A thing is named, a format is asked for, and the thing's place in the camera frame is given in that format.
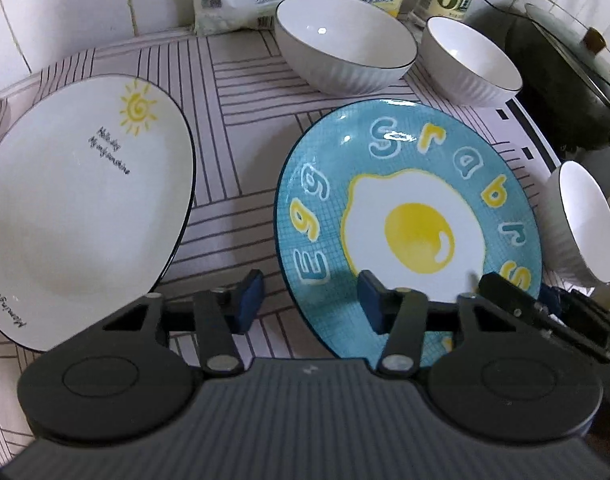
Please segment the blue fried egg plate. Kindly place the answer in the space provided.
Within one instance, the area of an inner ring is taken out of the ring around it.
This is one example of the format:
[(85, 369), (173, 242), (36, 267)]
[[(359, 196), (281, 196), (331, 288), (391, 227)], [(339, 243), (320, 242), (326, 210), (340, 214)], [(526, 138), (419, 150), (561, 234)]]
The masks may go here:
[(518, 178), (473, 129), (415, 102), (355, 102), (313, 124), (281, 170), (274, 230), (294, 304), (340, 358), (375, 362), (386, 343), (360, 306), (362, 271), (442, 302), (490, 272), (540, 289), (540, 237)]

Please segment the white plate with sun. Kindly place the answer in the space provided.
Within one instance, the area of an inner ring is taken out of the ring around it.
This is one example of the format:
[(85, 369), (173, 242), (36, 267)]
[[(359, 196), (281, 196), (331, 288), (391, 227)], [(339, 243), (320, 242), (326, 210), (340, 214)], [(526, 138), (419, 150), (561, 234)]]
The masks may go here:
[(150, 292), (179, 246), (191, 129), (152, 82), (74, 82), (0, 143), (0, 332), (48, 351)]

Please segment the large white ribbed bowl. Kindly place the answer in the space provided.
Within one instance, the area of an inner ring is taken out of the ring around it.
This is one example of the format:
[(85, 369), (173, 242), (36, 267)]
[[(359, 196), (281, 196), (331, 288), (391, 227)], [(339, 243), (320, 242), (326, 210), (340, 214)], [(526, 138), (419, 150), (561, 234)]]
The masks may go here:
[(330, 96), (385, 89), (418, 57), (404, 24), (360, 0), (283, 0), (274, 36), (293, 72)]

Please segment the small white ribbed bowl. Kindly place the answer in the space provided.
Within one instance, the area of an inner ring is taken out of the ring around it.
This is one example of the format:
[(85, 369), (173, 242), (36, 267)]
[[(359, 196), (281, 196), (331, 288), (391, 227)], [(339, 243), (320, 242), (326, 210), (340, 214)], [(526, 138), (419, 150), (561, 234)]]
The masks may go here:
[(582, 287), (610, 284), (610, 206), (578, 162), (563, 162), (539, 194), (537, 222), (544, 265)]

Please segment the black wok with glass lid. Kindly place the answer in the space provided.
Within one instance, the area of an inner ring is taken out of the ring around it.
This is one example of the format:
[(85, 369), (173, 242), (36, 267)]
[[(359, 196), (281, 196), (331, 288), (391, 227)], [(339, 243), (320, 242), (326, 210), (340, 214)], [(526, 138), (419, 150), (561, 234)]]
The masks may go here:
[(518, 100), (560, 156), (610, 146), (610, 66), (597, 29), (575, 32), (527, 3), (523, 11), (474, 0), (465, 21), (518, 68)]

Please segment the medium white ribbed bowl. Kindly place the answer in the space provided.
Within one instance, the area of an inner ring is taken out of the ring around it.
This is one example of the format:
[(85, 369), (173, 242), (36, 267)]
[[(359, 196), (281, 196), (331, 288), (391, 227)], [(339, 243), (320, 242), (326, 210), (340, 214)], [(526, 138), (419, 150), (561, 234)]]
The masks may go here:
[(457, 105), (499, 107), (523, 87), (520, 72), (503, 50), (452, 18), (433, 16), (426, 22), (420, 55), (434, 87)]

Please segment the striped counter mat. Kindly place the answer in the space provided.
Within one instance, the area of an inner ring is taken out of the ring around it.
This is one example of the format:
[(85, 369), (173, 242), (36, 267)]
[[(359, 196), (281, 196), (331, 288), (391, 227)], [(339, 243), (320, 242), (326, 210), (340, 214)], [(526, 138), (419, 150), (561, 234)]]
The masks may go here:
[[(281, 58), (272, 32), (234, 32), (198, 39), (184, 30), (159, 32), (64, 58), (0, 93), (0, 141), (16, 118), (55, 90), (90, 76), (125, 74), (151, 81), (182, 108), (196, 149), (198, 180), (186, 232), (160, 282), (169, 299), (229, 286), (248, 270), (265, 274), (257, 320), (234, 340), (250, 359), (328, 358), (307, 328), (282, 280), (273, 245), (274, 189), (284, 159), (311, 124), (348, 99), (314, 91)], [(499, 108), (454, 106), (416, 66), (378, 99), (422, 102), (474, 129), (510, 166), (529, 203), (559, 165), (548, 141), (512, 100)], [(0, 466), (34, 440), (20, 410), (16, 383), (38, 358), (0, 333)]]

